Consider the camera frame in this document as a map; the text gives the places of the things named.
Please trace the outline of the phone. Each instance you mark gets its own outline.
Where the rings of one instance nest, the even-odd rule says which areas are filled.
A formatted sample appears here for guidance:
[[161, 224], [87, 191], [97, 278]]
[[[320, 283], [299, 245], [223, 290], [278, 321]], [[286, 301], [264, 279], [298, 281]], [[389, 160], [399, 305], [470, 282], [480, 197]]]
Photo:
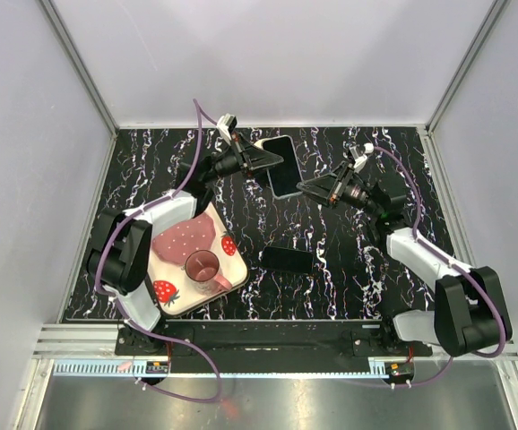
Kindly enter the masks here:
[[273, 198], [282, 200], [301, 195], [298, 183], [302, 181], [298, 158], [290, 136], [264, 139], [263, 149], [283, 158], [283, 162], [267, 171]]

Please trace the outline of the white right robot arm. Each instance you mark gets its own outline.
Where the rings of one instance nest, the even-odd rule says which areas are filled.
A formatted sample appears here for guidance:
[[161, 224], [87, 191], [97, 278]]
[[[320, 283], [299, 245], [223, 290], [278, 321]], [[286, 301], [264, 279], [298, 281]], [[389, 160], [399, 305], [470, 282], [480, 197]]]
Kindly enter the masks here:
[[343, 161], [333, 172], [298, 183], [307, 197], [328, 208], [340, 203], [363, 211], [373, 245], [406, 266], [433, 292], [431, 311], [407, 310], [379, 332], [384, 352], [399, 355], [412, 341], [441, 347], [449, 356], [495, 357], [513, 329], [500, 278], [488, 266], [474, 268], [427, 241], [410, 225], [407, 191], [397, 174], [373, 183]]

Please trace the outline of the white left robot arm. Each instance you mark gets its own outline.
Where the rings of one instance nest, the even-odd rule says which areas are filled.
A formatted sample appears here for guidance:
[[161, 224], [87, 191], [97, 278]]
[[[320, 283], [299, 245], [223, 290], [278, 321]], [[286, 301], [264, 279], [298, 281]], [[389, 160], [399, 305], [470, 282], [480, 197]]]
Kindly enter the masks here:
[[166, 342], [166, 333], [156, 327], [161, 310], [146, 285], [152, 238], [203, 213], [213, 197], [210, 182], [237, 172], [254, 176], [284, 161], [238, 132], [226, 140], [228, 148], [222, 153], [203, 157], [198, 138], [194, 161], [180, 164], [169, 192], [136, 209], [104, 210], [92, 228], [84, 267], [95, 291], [114, 301], [125, 323], [136, 330], [134, 344], [145, 354], [159, 353]]

